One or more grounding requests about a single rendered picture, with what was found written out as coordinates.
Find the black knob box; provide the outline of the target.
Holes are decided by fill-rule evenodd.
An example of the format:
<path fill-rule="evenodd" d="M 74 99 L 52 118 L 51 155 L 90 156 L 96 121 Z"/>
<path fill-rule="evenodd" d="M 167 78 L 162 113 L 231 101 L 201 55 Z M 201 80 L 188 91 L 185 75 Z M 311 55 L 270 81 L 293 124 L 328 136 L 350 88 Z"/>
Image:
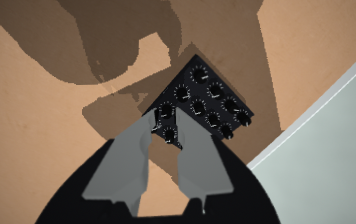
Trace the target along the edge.
<path fill-rule="evenodd" d="M 157 134 L 165 139 L 167 144 L 173 144 L 182 150 L 183 147 L 178 142 L 178 126 L 174 122 L 176 107 L 221 140 L 231 139 L 234 136 L 233 131 L 241 125 L 250 125 L 250 118 L 254 116 L 254 113 L 197 54 L 142 115 L 159 108 L 158 124 L 152 129 L 151 134 Z"/>

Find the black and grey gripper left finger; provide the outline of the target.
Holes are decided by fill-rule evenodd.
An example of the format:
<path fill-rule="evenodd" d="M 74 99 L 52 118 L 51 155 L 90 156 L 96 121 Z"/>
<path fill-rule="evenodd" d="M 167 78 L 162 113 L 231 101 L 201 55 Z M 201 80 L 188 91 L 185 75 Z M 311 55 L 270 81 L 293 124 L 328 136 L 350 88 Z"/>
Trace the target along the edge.
<path fill-rule="evenodd" d="M 159 108 L 152 109 L 103 144 L 60 186 L 35 224 L 87 224 L 109 218 L 117 201 L 127 204 L 132 217 L 138 216 L 158 116 Z"/>

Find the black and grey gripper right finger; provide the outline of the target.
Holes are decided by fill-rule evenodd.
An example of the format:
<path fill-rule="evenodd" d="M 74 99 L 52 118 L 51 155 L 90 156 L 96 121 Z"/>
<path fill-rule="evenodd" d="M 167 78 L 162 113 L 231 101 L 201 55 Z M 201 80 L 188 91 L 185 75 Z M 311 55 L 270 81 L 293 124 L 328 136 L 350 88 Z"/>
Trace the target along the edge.
<path fill-rule="evenodd" d="M 200 198 L 206 214 L 235 224 L 281 224 L 265 189 L 245 163 L 179 107 L 174 108 L 178 142 L 178 188 Z"/>

